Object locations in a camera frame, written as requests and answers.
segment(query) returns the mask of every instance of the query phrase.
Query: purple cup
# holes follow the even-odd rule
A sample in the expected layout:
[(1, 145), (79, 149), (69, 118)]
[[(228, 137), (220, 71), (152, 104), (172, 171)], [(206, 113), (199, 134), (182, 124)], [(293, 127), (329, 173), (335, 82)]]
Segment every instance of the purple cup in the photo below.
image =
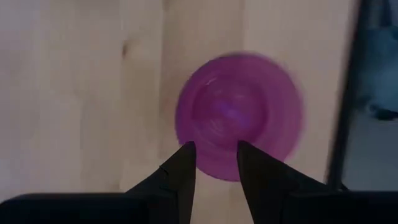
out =
[(194, 141), (197, 167), (239, 181), (236, 152), (245, 140), (284, 161), (302, 127), (302, 99), (289, 75), (259, 54), (210, 60), (186, 82), (175, 113), (178, 141)]

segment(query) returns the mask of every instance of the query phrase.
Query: wooden table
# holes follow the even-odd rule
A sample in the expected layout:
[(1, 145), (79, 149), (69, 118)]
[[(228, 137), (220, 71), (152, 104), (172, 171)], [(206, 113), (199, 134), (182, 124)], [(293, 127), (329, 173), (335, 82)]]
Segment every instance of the wooden table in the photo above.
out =
[[(178, 149), (184, 82), (226, 52), (288, 71), (305, 130), (287, 163), (323, 180), (356, 0), (2, 0), (0, 199), (123, 191)], [(239, 183), (197, 171), (192, 223), (250, 223)]]

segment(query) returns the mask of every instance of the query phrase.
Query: wooden surface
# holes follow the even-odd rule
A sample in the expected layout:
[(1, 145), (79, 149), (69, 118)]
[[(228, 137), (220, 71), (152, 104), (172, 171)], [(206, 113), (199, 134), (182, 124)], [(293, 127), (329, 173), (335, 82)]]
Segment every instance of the wooden surface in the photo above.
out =
[[(183, 83), (250, 50), (288, 71), (305, 129), (287, 163), (323, 180), (356, 0), (1, 0), (0, 200), (123, 191), (178, 149)], [(192, 223), (251, 223), (239, 183), (197, 171)]]

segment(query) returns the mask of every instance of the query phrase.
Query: black pointed tip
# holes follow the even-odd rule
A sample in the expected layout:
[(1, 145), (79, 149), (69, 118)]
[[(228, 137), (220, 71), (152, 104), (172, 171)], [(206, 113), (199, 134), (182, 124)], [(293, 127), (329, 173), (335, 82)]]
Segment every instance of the black pointed tip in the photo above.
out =
[(239, 163), (259, 163), (261, 167), (282, 166), (283, 162), (273, 158), (268, 153), (256, 148), (247, 141), (238, 141), (238, 165)]
[(160, 167), (164, 170), (189, 169), (196, 167), (197, 151), (193, 141), (186, 142)]

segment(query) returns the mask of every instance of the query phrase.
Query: black frame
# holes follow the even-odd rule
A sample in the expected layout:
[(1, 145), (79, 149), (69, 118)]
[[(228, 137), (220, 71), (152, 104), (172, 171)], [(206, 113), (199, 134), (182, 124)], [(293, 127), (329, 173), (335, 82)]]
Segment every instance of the black frame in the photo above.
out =
[(349, 125), (355, 107), (356, 89), (358, 84), (358, 70), (361, 55), (363, 54), (360, 38), (361, 31), (365, 28), (368, 21), (368, 14), (371, 8), (372, 0), (359, 0), (358, 14), (354, 23), (353, 38), (351, 39), (351, 48), (349, 50), (348, 68), (341, 92), (340, 112), (335, 129), (335, 140), (329, 158), (328, 175), (326, 182), (331, 188), (338, 190), (345, 188), (342, 183), (343, 169), (345, 164), (346, 147), (349, 136)]

